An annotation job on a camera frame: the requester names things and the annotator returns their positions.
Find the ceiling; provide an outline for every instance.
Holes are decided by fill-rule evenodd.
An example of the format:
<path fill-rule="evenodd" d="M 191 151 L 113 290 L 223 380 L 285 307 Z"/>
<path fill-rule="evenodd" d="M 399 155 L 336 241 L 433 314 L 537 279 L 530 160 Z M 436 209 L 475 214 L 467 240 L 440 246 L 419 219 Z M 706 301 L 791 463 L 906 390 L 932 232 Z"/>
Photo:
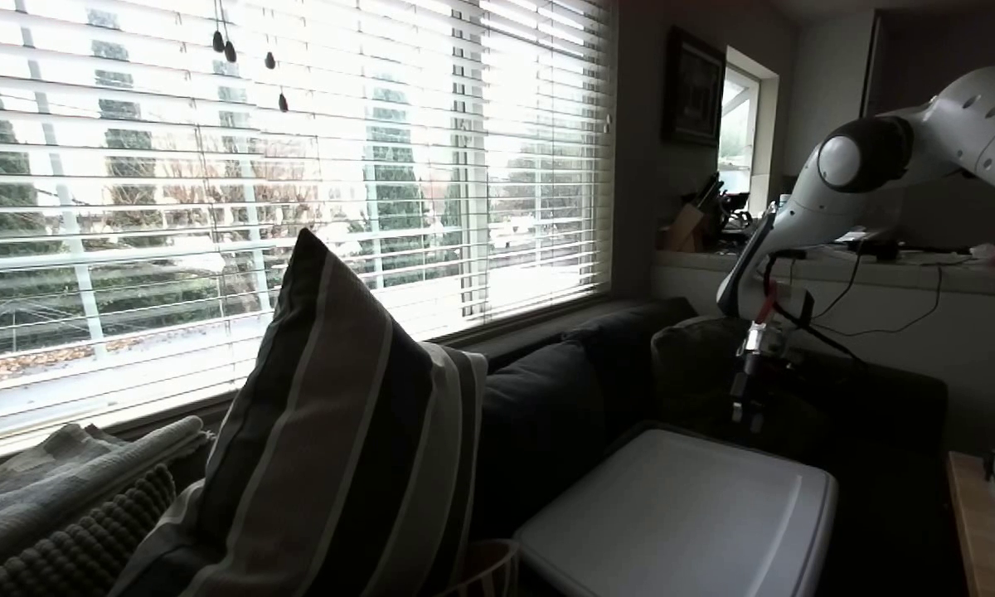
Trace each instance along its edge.
<path fill-rule="evenodd" d="M 824 19 L 835 12 L 859 12 L 859 10 L 948 10 L 964 3 L 990 3 L 990 0 L 770 0 L 791 19 Z"/>

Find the window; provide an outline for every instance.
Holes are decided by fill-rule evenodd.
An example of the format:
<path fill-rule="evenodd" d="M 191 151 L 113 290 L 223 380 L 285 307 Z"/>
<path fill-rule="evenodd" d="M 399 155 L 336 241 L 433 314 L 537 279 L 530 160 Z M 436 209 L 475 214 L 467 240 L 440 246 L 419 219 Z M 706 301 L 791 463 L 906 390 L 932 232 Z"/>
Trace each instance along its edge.
<path fill-rule="evenodd" d="M 0 455 L 240 388 L 299 230 L 420 337 L 605 291 L 608 10 L 0 0 Z"/>
<path fill-rule="evenodd" d="M 727 65 L 721 126 L 721 176 L 727 191 L 753 190 L 759 87 L 749 73 Z"/>

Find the striped pillow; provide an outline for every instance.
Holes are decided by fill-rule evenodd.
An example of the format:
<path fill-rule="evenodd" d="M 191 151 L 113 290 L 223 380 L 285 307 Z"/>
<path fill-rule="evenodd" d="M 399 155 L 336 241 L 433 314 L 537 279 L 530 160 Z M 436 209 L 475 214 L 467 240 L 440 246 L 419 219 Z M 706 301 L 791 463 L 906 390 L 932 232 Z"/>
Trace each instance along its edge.
<path fill-rule="evenodd" d="M 205 480 L 115 595 L 436 595 L 467 537 L 481 354 L 413 340 L 302 232 Z"/>

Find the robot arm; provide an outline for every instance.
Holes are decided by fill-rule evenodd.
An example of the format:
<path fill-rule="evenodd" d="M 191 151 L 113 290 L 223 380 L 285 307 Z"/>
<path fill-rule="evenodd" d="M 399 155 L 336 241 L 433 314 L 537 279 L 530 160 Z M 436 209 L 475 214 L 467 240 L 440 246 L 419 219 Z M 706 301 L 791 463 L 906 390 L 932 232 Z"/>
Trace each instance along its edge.
<path fill-rule="evenodd" d="M 753 318 L 763 300 L 759 261 L 828 246 L 900 201 L 900 190 L 964 168 L 995 185 L 995 65 L 948 84 L 930 105 L 848 124 L 802 161 L 791 201 L 763 219 L 721 286 L 730 318 Z"/>

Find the couch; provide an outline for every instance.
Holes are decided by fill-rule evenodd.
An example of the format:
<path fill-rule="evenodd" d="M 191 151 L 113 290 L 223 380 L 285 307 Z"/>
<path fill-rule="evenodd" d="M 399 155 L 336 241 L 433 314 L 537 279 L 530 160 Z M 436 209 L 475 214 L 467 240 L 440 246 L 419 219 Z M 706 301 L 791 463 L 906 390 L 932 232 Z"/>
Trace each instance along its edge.
<path fill-rule="evenodd" d="M 802 353 L 770 384 L 770 434 L 736 434 L 718 412 L 730 412 L 741 330 L 680 300 L 612 301 L 530 353 L 491 353 L 470 535 L 510 537 L 639 428 L 665 426 L 835 479 L 818 595 L 964 595 L 942 468 L 947 384 Z"/>

